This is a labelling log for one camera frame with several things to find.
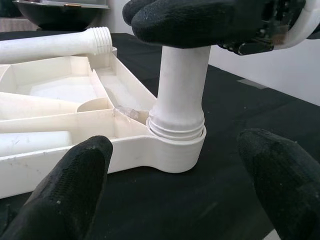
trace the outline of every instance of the metal bowl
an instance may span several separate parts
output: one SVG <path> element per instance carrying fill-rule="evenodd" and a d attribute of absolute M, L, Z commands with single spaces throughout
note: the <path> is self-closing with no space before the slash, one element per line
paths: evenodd
<path fill-rule="evenodd" d="M 82 31 L 102 11 L 101 8 L 79 4 L 58 6 L 25 0 L 13 2 L 25 18 L 43 30 Z"/>

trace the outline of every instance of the white cylinder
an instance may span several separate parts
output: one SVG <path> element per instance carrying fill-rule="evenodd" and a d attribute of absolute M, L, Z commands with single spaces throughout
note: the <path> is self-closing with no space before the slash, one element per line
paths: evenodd
<path fill-rule="evenodd" d="M 188 141 L 202 135 L 202 96 L 210 46 L 162 48 L 158 97 L 147 121 L 159 137 Z"/>
<path fill-rule="evenodd" d="M 111 52 L 109 29 L 94 27 L 83 32 L 0 41 L 0 64 Z"/>
<path fill-rule="evenodd" d="M 68 131 L 0 133 L 0 157 L 71 145 Z"/>

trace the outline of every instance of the white wall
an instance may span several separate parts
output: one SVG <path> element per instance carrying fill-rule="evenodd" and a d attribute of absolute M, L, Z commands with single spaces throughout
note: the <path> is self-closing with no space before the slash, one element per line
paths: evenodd
<path fill-rule="evenodd" d="M 320 39 L 305 40 L 289 49 L 248 56 L 238 56 L 213 46 L 209 63 L 320 106 Z"/>
<path fill-rule="evenodd" d="M 111 33 L 133 34 L 132 29 L 122 17 L 122 8 L 129 0 L 107 0 L 110 9 L 100 19 L 100 26 L 107 26 Z"/>

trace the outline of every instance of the black fabric tablecloth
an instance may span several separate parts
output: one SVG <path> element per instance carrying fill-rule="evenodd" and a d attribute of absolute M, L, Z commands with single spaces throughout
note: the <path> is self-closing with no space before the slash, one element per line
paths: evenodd
<path fill-rule="evenodd" d="M 41 32 L 2 33 L 0 40 L 33 35 Z M 128 34 L 112 39 L 118 58 L 157 95 L 161 47 Z M 110 174 L 91 240 L 261 240 L 273 228 L 239 158 L 237 135 L 267 129 L 319 160 L 320 107 L 240 79 L 208 67 L 202 101 L 207 136 L 197 165 L 182 174 L 149 167 Z M 6 204 L 18 210 L 28 196 L 1 199 L 0 224 Z"/>

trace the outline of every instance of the threaded tube end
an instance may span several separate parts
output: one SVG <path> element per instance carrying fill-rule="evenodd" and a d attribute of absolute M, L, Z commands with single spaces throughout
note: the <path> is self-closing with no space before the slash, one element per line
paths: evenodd
<path fill-rule="evenodd" d="M 112 52 L 112 39 L 106 26 L 90 28 L 95 40 L 95 54 L 108 54 Z"/>

